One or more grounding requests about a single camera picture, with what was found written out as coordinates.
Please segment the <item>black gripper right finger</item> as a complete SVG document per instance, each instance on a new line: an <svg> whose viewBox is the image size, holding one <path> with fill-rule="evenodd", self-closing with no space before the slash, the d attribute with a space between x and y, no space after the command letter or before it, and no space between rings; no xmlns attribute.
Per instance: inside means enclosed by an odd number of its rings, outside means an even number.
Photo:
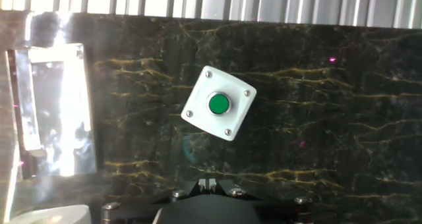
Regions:
<svg viewBox="0 0 422 224"><path fill-rule="evenodd" d="M262 223L313 224L313 201L307 196L282 200L253 188L240 186L229 179L207 179L207 191L246 201L252 205Z"/></svg>

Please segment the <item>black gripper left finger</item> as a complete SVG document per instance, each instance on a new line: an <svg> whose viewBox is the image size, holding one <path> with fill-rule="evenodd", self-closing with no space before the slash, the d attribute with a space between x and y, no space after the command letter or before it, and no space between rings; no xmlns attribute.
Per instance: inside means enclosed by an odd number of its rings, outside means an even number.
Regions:
<svg viewBox="0 0 422 224"><path fill-rule="evenodd" d="M103 205L101 224L152 223L168 204L205 194L207 179L182 182L177 188L160 192L145 200L110 202Z"/></svg>

